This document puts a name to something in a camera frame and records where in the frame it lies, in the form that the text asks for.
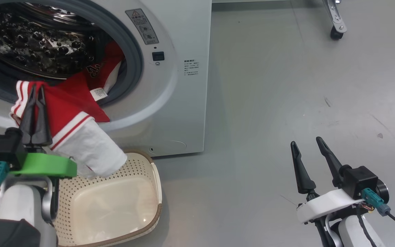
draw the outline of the black wheel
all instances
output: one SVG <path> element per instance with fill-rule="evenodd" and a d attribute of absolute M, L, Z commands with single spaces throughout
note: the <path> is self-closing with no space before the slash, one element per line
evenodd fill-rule
<path fill-rule="evenodd" d="M 344 35 L 343 33 L 339 33 L 338 31 L 336 31 L 336 28 L 334 26 L 332 27 L 332 31 L 330 32 L 330 37 L 333 40 L 340 40 L 342 39 L 343 35 Z"/>

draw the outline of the front-loading washing machine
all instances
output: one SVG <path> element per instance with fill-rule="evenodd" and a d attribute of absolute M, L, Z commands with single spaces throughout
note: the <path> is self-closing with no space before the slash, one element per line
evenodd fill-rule
<path fill-rule="evenodd" d="M 125 59 L 100 126 L 152 156 L 201 152 L 211 0 L 0 0 L 0 133 L 17 80 L 60 83 L 116 41 Z"/>

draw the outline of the laundry basket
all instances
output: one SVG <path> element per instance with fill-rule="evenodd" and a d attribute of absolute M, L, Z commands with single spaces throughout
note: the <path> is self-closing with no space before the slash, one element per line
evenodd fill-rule
<path fill-rule="evenodd" d="M 158 170 L 147 154 L 126 153 L 125 165 L 107 178 L 61 180 L 59 246 L 111 246 L 156 227 L 163 200 Z"/>

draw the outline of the metal caster leg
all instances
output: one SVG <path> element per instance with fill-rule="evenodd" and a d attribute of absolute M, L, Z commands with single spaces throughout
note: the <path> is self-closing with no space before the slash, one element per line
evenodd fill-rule
<path fill-rule="evenodd" d="M 330 37 L 333 40 L 341 39 L 344 33 L 347 31 L 347 27 L 345 26 L 342 17 L 337 11 L 337 2 L 340 2 L 340 0 L 323 0 L 324 6 L 326 7 L 329 17 L 333 23 L 333 28 L 330 33 Z"/>

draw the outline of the washing machine door opening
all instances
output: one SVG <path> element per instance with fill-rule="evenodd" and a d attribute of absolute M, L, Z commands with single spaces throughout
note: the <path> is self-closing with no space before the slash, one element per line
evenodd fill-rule
<path fill-rule="evenodd" d="M 102 62 L 115 41 L 124 53 L 105 106 L 126 97 L 143 68 L 141 49 L 127 27 L 102 7 L 83 0 L 0 0 L 0 99 L 14 103 L 18 80 L 61 83 Z"/>

